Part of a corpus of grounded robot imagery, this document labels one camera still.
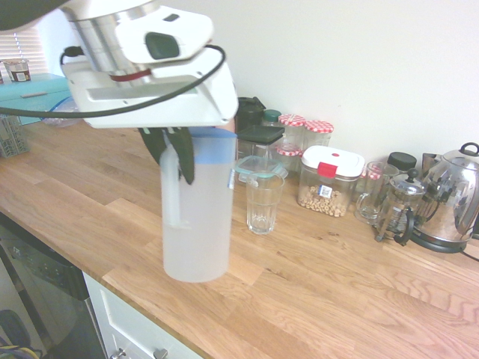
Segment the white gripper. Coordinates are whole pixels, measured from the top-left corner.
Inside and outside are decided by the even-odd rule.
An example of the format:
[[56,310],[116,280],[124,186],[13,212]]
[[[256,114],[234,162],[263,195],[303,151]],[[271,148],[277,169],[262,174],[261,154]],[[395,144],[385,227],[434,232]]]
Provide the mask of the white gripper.
[[164,132],[188,185],[195,179],[191,126],[223,126],[233,119],[238,99],[225,51],[207,46],[188,61],[161,64],[149,82],[119,85],[88,61],[63,66],[79,114],[90,126],[139,128],[156,162],[166,150]]

